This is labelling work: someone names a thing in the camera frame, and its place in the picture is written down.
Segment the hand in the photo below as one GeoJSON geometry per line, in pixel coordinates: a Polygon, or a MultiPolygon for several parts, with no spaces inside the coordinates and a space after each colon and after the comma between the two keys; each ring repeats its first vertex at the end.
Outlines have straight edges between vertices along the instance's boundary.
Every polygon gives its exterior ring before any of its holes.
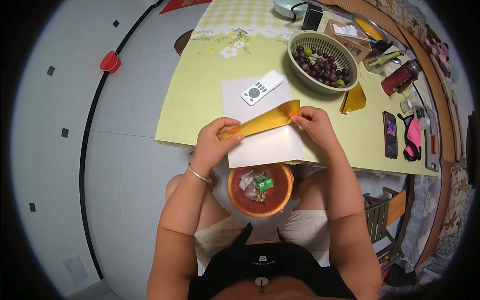
{"type": "Polygon", "coordinates": [[[303,106],[300,108],[300,116],[293,116],[291,120],[303,127],[312,140],[323,149],[328,150],[338,144],[332,123],[323,109],[303,106]]]}
{"type": "Polygon", "coordinates": [[[220,162],[225,153],[245,138],[243,134],[235,134],[221,141],[217,136],[239,125],[240,121],[222,117],[203,127],[198,133],[195,155],[190,164],[192,169],[206,178],[210,170],[220,162]]]}

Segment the green box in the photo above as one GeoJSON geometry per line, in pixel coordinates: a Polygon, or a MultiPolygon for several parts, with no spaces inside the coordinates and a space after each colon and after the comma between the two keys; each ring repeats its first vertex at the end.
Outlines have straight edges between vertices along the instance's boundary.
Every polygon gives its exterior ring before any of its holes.
{"type": "Polygon", "coordinates": [[[263,192],[273,188],[273,180],[267,175],[262,175],[253,179],[257,183],[258,190],[263,192]]]}

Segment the white remote control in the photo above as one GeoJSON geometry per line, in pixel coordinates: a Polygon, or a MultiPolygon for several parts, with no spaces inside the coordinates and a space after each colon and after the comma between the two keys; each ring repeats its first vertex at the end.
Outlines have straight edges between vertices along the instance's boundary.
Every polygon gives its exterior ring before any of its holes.
{"type": "Polygon", "coordinates": [[[260,78],[258,82],[241,93],[241,98],[247,102],[248,105],[255,105],[282,82],[283,76],[271,70],[260,78]]]}

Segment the purple grape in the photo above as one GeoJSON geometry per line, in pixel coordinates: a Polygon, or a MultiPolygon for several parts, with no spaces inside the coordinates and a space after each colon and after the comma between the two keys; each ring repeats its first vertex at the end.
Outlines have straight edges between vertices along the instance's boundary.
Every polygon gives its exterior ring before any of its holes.
{"type": "Polygon", "coordinates": [[[336,82],[336,74],[335,73],[330,73],[330,75],[328,75],[328,81],[331,81],[333,83],[336,82]]]}

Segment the white flower print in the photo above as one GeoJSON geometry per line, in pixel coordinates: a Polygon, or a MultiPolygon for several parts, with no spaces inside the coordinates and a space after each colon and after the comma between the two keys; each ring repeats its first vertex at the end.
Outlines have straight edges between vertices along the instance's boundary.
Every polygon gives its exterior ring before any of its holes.
{"type": "Polygon", "coordinates": [[[220,52],[221,55],[223,55],[224,58],[229,58],[230,56],[237,56],[237,48],[232,48],[232,47],[225,47],[225,49],[220,52]]]}
{"type": "Polygon", "coordinates": [[[233,46],[237,47],[237,48],[242,48],[243,46],[245,46],[245,43],[244,42],[235,42],[235,43],[233,43],[233,46]]]}

